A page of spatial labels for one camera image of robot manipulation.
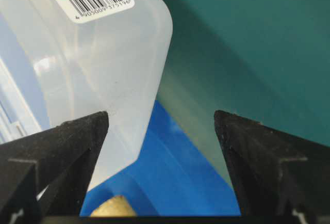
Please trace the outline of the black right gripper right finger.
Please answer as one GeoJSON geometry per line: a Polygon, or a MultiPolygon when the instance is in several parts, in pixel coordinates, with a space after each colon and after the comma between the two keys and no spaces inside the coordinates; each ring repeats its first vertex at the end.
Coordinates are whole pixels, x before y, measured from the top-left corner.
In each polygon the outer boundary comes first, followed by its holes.
{"type": "Polygon", "coordinates": [[[214,129],[242,223],[329,223],[329,147],[226,111],[214,129]]]}

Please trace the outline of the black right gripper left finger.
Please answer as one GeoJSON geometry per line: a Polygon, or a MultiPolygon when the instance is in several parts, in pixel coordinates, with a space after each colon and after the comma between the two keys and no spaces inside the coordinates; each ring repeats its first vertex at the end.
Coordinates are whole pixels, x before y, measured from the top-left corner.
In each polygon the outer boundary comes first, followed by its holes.
{"type": "Polygon", "coordinates": [[[1,145],[1,223],[80,214],[109,129],[100,111],[1,145]]]}

